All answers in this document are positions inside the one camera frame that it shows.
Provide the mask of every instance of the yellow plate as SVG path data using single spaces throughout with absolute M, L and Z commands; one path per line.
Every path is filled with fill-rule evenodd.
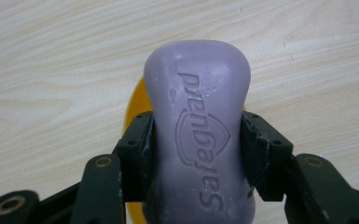
M 126 115 L 124 117 L 123 130 L 124 133 L 133 117 L 136 115 L 152 110 L 149 99 L 147 98 L 144 79 L 141 78 L 133 90 L 132 96 L 127 105 Z M 145 224 L 144 215 L 140 203 L 127 203 L 127 209 L 133 224 Z

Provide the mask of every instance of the soap bar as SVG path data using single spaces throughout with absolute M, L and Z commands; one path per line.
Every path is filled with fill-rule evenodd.
M 157 148 L 144 216 L 155 223 L 251 223 L 240 125 L 250 83 L 243 54 L 212 40 L 173 42 L 145 63 Z

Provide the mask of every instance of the light wood surface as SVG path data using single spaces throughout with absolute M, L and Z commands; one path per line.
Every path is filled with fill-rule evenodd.
M 0 195 L 79 181 L 120 137 L 146 58 L 215 39 L 248 58 L 246 100 L 359 189 L 359 1 L 0 1 Z M 286 223 L 257 199 L 255 223 Z

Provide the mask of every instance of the tabletop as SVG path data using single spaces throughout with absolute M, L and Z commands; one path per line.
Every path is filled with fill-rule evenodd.
M 247 110 L 359 189 L 359 1 L 0 1 L 0 196 L 44 199 L 110 153 L 159 46 L 227 42 L 247 57 Z M 287 223 L 256 197 L 254 223 Z

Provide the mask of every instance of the purple soap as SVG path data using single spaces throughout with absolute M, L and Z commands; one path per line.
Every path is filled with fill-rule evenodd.
M 240 151 L 242 107 L 250 68 L 229 44 L 173 42 L 145 63 L 156 125 L 147 223 L 251 223 L 255 199 Z

